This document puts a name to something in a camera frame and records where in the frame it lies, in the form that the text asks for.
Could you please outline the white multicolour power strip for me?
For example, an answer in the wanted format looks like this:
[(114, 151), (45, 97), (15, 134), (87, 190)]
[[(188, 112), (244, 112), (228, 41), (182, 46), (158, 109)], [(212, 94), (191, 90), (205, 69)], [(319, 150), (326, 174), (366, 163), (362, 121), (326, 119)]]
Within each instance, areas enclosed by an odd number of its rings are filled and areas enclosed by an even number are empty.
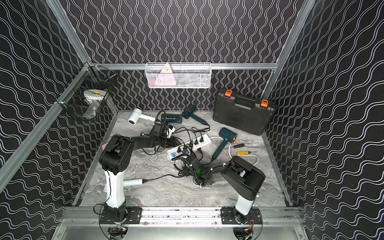
[(185, 144), (180, 144), (176, 147), (167, 150), (168, 159), (172, 160), (180, 156), (181, 154), (190, 154), (191, 150), (195, 152), (198, 149), (202, 149), (210, 145), (211, 143), (211, 138), (207, 134), (204, 134), (200, 137), (193, 139), (192, 141), (186, 142)]

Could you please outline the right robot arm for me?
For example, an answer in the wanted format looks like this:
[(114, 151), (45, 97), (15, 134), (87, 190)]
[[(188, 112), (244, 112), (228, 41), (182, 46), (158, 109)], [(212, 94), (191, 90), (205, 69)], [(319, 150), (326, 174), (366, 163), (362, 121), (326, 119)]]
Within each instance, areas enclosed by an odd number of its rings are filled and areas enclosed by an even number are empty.
[(223, 223), (226, 221), (235, 221), (238, 224), (251, 223), (253, 219), (251, 208), (266, 179), (260, 169), (240, 156), (234, 156), (229, 162), (215, 167), (203, 166), (196, 155), (181, 157), (180, 160), (184, 164), (181, 169), (183, 174), (193, 177), (198, 186), (204, 188), (218, 182), (226, 182), (238, 193), (238, 200), (233, 210), (228, 214), (222, 214)]

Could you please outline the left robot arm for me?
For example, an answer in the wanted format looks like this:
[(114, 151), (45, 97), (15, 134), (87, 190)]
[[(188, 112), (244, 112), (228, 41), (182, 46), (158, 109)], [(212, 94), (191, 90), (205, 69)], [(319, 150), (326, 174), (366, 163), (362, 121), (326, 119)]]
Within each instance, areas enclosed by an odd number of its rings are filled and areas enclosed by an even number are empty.
[(99, 159), (107, 179), (107, 200), (103, 204), (103, 212), (122, 220), (126, 215), (126, 199), (124, 196), (124, 172), (128, 168), (134, 151), (147, 148), (173, 148), (181, 144), (174, 136), (168, 136), (169, 127), (154, 123), (148, 134), (127, 137), (113, 135), (104, 145)]

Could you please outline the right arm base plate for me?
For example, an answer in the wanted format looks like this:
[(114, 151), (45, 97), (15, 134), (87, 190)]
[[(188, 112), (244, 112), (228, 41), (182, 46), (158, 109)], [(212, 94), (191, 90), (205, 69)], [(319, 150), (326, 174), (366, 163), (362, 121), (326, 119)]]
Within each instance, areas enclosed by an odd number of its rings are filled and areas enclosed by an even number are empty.
[(247, 215), (242, 215), (235, 207), (223, 207), (220, 210), (223, 225), (261, 225), (262, 214), (258, 208), (251, 208)]

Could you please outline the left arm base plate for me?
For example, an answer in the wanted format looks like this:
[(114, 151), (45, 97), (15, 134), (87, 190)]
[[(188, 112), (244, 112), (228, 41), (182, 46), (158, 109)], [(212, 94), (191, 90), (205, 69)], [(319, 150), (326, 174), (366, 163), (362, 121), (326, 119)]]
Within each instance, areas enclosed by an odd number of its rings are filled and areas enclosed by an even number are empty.
[(106, 206), (102, 211), (99, 222), (100, 224), (139, 224), (142, 217), (143, 209), (140, 207), (126, 207), (112, 208)]

